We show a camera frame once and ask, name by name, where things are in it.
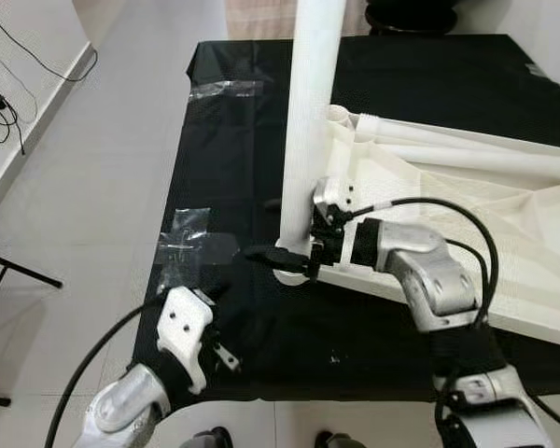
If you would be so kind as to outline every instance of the clear tape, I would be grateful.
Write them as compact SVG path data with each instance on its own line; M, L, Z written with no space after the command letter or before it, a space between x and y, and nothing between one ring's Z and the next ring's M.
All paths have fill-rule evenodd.
M158 293L169 287L198 287L204 265L229 264L239 251L234 235L208 233L209 208L176 210L172 229L162 233L156 252L161 264Z
M189 94L189 102L208 98L210 96L235 96L249 97L261 95L263 92L263 81L248 80L225 80L218 82L210 82L191 88Z

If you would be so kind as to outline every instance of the black wire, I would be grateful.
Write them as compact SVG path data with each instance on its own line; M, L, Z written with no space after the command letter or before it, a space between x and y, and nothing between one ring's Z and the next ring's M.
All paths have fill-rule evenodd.
M531 399L537 404L546 414L560 425L560 415L554 411L550 406L544 403L539 397L532 396Z
M353 217L360 217L361 215L367 215L368 213L371 213L374 210L375 208L373 207L373 205L370 205L369 207L361 208L360 210L356 210L356 212L353 212Z
M81 77L65 77L65 76L61 75L60 73L56 72L55 70L52 70L51 68L49 68L44 63L42 63L41 60L37 56L35 56L34 53L31 50L29 50L19 40L17 40L15 37L13 37L12 34L4 27L4 25L2 23L0 23L0 29L17 47L19 47L24 52L26 52L29 56L31 56L46 71L52 73L54 76L59 77L60 79L63 79L65 81L68 81L68 82L80 82L80 81L82 81L83 79L85 79L88 76L89 73L91 73L91 71L93 70L93 68L97 64L98 53L97 53L97 50L94 49L93 50L93 63L90 65L90 67L85 71L85 73Z
M10 114L12 115L12 121L8 121L7 117L2 113L2 110L0 110L0 117L4 120L4 122L0 122L0 126L7 128L7 135L4 138L0 138L0 145L4 144L10 137L10 133L11 133L10 126L15 126L15 128L19 133L21 154L24 156L25 148L22 142L22 130L21 130L21 126L19 125L19 114L17 113L17 110L13 107L13 105L6 99L6 97L2 93L0 93L0 97L4 101L4 104L6 105L8 112L10 112Z
M448 393L455 385L459 373L460 373L459 368L454 367L453 370L450 372L450 375L448 375L448 377L446 378L444 385L441 387L441 390L438 393L438 398L436 399L436 406L433 409L433 419L436 423L436 428L438 429L440 434L444 422L443 414L444 414L444 407L446 405L446 399L448 398Z
M56 433L58 431L58 426L63 419L64 410L66 409L66 404L70 399L73 390L75 390L75 386L78 383L78 380L81 378L83 372L87 369L90 363L93 361L95 356L104 348L104 345L112 339L116 333L118 333L127 323L129 323L134 317L140 315L145 310L157 306L162 306L164 303L164 295L158 296L153 301L149 301L144 303L143 305L135 308L131 312L129 312L126 316L124 316L119 322L117 322L104 336L100 339L97 344L90 350L90 352L83 358L73 376L68 381L66 388L64 389L63 395L58 402L58 406L56 407L56 411L54 411L54 415L52 416L52 420L49 424L48 435L46 436L46 443L44 444L44 448L52 448L54 446L54 441L56 439Z
M22 131L21 131L21 126L19 126L18 121L15 121L15 127L17 128L17 131L19 131L19 143L21 144L21 155L24 156L25 155L25 147L22 145Z
M479 230L479 232L481 233L481 235L485 240L485 243L487 244L487 249L489 250L489 256L491 261L491 266L490 266L491 273L489 275L485 300L482 302L482 306L480 307L479 312L477 313L475 322L473 322L473 327L477 329L487 317L487 313L489 311L489 305L491 304L492 299L496 294L497 279L499 276L499 257L497 254L496 242L494 241L494 237L492 237L490 231L475 215L473 215L470 212L470 210L461 207L457 203L446 201L445 199L415 197L415 198L396 199L395 201L391 201L391 203L392 205L404 205L408 203L433 203L436 205L441 205L443 207L447 207L452 210L455 210L462 216L466 217Z
M460 241L457 240L446 239L446 243L448 243L449 245L456 245L462 249L465 249L473 257L477 259L477 261L479 262L479 267L481 268L481 272L482 272L482 301L485 301L487 295L487 286L489 285L489 278L487 276L487 263L485 262L485 259L483 258L482 254L480 254L477 249L474 249L470 245L466 245L465 243L461 243Z

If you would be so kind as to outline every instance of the black tablecloth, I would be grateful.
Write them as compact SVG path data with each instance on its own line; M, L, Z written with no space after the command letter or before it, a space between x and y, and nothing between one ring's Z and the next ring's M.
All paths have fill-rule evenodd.
M233 233L241 247L275 242L280 216L263 203L282 192L290 57L289 41L196 49L193 88L257 80L261 89L189 103L162 231L176 209L211 207L208 230ZM560 86L532 75L528 64L502 35L345 38L332 102L355 113L560 146ZM154 266L147 299L159 276ZM202 280L231 282L218 303L218 326L243 369L213 371L203 353L208 388L191 396L182 370L156 349L158 312L144 314L133 359L162 377L175 408L210 399L433 398L427 347L406 306L322 283L284 287L241 256L203 269ZM529 390L560 393L560 346L497 336Z

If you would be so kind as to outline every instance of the white bracket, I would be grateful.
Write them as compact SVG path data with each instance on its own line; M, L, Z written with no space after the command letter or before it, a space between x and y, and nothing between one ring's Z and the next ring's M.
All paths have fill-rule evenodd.
M193 382L189 392L195 395L206 385L198 357L203 330L213 320L212 310L198 296L187 287L176 287L168 293L158 322L158 349L178 359Z

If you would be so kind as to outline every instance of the white vertical tube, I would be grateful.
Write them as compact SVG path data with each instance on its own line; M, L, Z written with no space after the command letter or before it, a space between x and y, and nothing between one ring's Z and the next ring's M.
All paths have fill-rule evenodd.
M278 242L294 252L307 252L312 193L326 169L326 116L345 5L346 0L299 0L297 6Z

